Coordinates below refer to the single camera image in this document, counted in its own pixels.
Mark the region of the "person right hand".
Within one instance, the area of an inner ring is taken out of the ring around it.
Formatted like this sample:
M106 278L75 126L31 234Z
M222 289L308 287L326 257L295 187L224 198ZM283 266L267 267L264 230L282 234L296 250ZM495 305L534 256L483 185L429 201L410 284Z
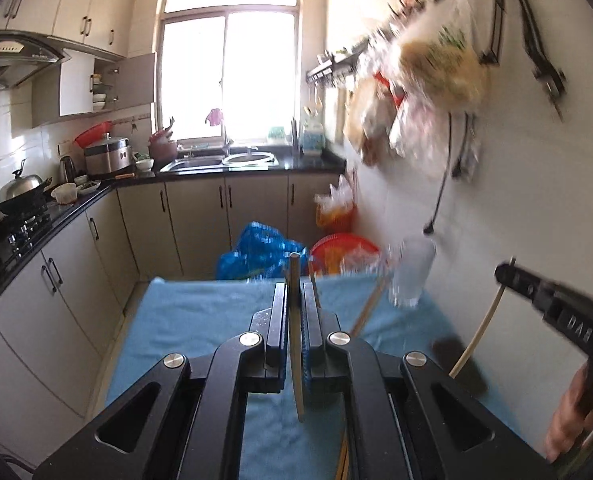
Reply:
M583 415L577 409L577 402L584 391L586 369L587 365L584 364L574 374L548 427L544 450L547 460L551 463L560 454L571 450L583 430L591 431L593 429L593 410L589 414Z

